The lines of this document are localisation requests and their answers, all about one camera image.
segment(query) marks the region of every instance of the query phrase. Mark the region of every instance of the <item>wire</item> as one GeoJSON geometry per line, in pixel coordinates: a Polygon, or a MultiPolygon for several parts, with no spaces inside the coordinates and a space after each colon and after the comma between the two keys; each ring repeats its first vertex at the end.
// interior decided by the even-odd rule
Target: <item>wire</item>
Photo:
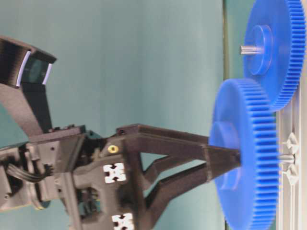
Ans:
{"type": "Polygon", "coordinates": [[[47,176],[50,176],[52,174],[52,167],[46,166],[46,170],[43,174],[37,174],[37,173],[30,173],[28,171],[25,171],[23,169],[16,167],[13,164],[9,164],[6,172],[7,174],[15,178],[18,178],[20,180],[28,181],[32,183],[38,183],[44,180],[47,176]]]}

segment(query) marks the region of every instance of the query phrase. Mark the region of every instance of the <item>metal frame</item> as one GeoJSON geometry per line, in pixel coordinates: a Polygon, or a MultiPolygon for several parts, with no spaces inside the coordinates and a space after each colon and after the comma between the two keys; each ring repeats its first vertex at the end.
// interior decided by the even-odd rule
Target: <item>metal frame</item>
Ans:
{"type": "MultiPolygon", "coordinates": [[[[302,0],[305,14],[307,0],[302,0]]],[[[300,85],[291,102],[277,113],[280,152],[287,158],[281,165],[277,230],[307,229],[307,61],[300,85]]]]}

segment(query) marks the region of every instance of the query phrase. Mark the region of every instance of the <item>metal shaft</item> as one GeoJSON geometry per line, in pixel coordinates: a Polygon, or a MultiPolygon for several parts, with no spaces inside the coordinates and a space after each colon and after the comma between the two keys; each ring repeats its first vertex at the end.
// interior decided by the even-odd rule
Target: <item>metal shaft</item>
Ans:
{"type": "Polygon", "coordinates": [[[294,164],[295,157],[292,154],[282,154],[279,156],[281,164],[294,164]]]}
{"type": "Polygon", "coordinates": [[[257,46],[240,46],[240,54],[241,55],[254,55],[260,54],[260,50],[257,46]]]}

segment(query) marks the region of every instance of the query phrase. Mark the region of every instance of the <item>white light strip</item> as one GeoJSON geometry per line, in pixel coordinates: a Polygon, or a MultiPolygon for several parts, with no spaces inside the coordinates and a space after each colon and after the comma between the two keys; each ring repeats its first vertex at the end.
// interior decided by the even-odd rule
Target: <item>white light strip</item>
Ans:
{"type": "Polygon", "coordinates": [[[44,81],[43,81],[43,85],[46,85],[46,83],[47,83],[47,80],[49,78],[49,74],[50,74],[50,71],[51,71],[51,67],[52,67],[52,64],[49,63],[48,69],[47,69],[47,72],[46,72],[46,76],[45,76],[44,81]]]}
{"type": "Polygon", "coordinates": [[[31,51],[27,51],[25,56],[24,56],[24,60],[20,66],[20,70],[19,70],[19,73],[18,73],[18,78],[17,78],[17,83],[16,83],[16,86],[19,87],[20,86],[20,82],[21,82],[21,77],[23,76],[23,72],[24,72],[24,67],[29,59],[29,56],[31,54],[31,51]]]}

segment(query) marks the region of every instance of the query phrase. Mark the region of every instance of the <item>blue gear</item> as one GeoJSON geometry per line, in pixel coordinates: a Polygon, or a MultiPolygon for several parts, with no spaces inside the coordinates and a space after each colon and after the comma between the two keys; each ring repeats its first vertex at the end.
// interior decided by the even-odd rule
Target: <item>blue gear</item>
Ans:
{"type": "Polygon", "coordinates": [[[279,193],[275,118],[252,79],[225,81],[216,97],[209,144],[240,149],[241,167],[215,180],[225,217],[234,230],[267,229],[279,193]]]}
{"type": "Polygon", "coordinates": [[[273,111],[295,93],[303,68],[306,26],[301,0],[257,0],[251,11],[245,45],[260,52],[244,55],[244,76],[259,82],[273,111]]]}

